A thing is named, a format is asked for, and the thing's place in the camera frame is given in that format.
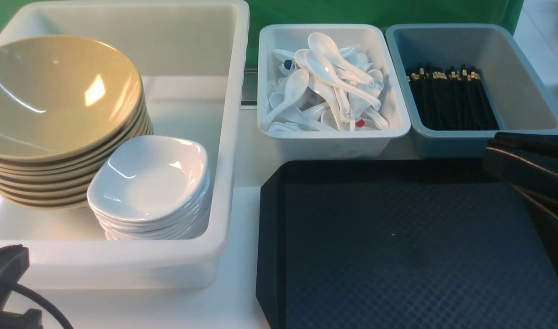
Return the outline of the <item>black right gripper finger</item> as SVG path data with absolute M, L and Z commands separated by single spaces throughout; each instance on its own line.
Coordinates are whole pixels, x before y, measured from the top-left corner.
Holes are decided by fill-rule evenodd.
M 558 201 L 558 135 L 496 133 L 482 166 L 510 185 Z

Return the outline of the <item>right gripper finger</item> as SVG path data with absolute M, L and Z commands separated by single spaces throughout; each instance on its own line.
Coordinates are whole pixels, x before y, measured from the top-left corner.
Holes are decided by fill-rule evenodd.
M 523 199 L 558 277 L 558 199 L 513 185 Z

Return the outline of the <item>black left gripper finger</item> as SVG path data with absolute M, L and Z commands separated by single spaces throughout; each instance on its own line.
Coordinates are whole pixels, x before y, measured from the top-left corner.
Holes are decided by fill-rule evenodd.
M 0 248 L 0 277 L 18 283 L 30 266 L 28 248 L 9 245 Z M 42 329 L 42 312 L 28 309 L 24 313 L 5 311 L 5 305 L 13 290 L 0 284 L 0 329 Z

